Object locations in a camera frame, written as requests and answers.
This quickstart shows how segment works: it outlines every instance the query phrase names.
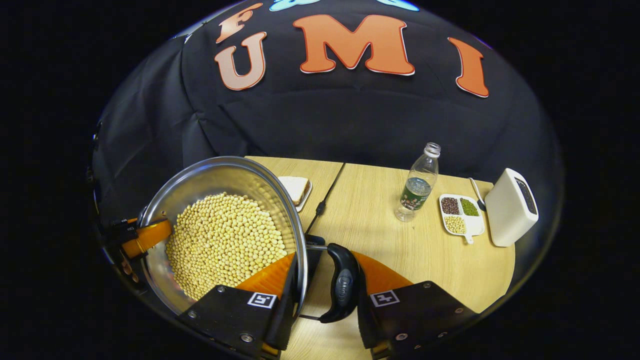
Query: orange letter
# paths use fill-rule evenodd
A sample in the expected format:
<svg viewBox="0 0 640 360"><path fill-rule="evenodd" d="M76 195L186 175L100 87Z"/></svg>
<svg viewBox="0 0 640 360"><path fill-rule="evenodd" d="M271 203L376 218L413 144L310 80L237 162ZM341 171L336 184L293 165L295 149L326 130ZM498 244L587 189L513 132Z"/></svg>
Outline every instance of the orange letter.
<svg viewBox="0 0 640 360"><path fill-rule="evenodd" d="M262 79L266 67L264 63L264 51L262 50L262 39L266 36L267 33L261 31L260 33L251 35L240 43L247 48L249 61L251 62L251 69L246 75L240 76L236 72L233 57L236 51L235 46L230 46L220 51L216 57L213 58L213 60L216 60L218 63L220 77L226 87L231 90L244 90L256 85Z"/></svg>
<svg viewBox="0 0 640 360"><path fill-rule="evenodd" d="M458 48L460 54L460 64L462 72L456 78L456 84L471 94L480 97L488 97L489 89L484 85L484 75L482 73L482 63L480 59L482 54L466 42L462 42L455 38L448 38L449 41Z"/></svg>
<svg viewBox="0 0 640 360"><path fill-rule="evenodd" d="M221 22L220 26L222 26L222 29L220 30L220 37L216 40L216 44L220 44L222 40L240 31L244 27L244 24L240 25L238 22L244 22L251 19L251 15L253 15L253 11L251 10L257 9L260 6L262 6L262 3L251 5L243 11Z"/></svg>
<svg viewBox="0 0 640 360"><path fill-rule="evenodd" d="M326 47L347 67L355 69L362 54L371 44L371 58L364 65L371 71L412 75L413 65L406 58L402 29L404 21L382 15L369 15L356 31L350 32L329 15L312 15L293 22L305 34L307 60L302 72L327 72L335 69L335 61L326 57Z"/></svg>

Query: bread slice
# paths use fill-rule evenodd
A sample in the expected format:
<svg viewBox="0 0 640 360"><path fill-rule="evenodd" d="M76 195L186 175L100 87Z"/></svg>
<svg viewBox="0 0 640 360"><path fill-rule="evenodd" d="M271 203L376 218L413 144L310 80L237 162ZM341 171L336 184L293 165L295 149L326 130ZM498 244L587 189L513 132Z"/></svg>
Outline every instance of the bread slice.
<svg viewBox="0 0 640 360"><path fill-rule="evenodd" d="M289 196L291 196L293 204L295 206L300 205L300 202L309 190L309 179L300 176L278 176L278 179L284 185Z"/></svg>

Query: plastic water bottle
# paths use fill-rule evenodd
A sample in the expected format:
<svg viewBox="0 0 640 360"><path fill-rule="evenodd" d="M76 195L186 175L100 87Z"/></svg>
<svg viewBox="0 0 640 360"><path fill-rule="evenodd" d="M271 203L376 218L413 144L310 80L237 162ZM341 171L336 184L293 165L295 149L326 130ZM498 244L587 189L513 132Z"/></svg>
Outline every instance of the plastic water bottle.
<svg viewBox="0 0 640 360"><path fill-rule="evenodd" d="M396 209L396 217L408 222L424 205L438 179L438 158L440 146L427 143L424 154L413 163L404 190L400 195L400 206Z"/></svg>

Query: letter m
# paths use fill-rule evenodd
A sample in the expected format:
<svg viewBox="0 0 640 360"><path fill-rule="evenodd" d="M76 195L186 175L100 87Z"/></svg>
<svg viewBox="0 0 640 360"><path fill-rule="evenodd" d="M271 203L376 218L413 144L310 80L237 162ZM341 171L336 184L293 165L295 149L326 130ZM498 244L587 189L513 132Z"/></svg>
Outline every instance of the letter m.
<svg viewBox="0 0 640 360"><path fill-rule="evenodd" d="M329 15L313 15L294 21L293 26L301 28L305 36L307 60L300 65L302 72L327 72L335 69L335 61L327 58L327 46L347 69L355 69L369 45L371 57L364 64L367 69L398 75L412 75L415 72L404 49L404 21L388 16L369 15L362 20L356 31L351 32Z"/></svg>

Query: yellow beans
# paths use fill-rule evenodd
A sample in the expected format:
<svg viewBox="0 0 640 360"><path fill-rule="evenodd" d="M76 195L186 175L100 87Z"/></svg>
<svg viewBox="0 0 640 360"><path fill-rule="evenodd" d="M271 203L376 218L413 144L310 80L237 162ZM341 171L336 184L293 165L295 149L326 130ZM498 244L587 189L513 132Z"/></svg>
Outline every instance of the yellow beans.
<svg viewBox="0 0 640 360"><path fill-rule="evenodd" d="M465 234L467 232L467 226L461 217L445 217L444 222L452 233Z"/></svg>
<svg viewBox="0 0 640 360"><path fill-rule="evenodd" d="M166 254L175 281L195 300L237 286L287 255L268 211L245 196L210 195L178 214Z"/></svg>

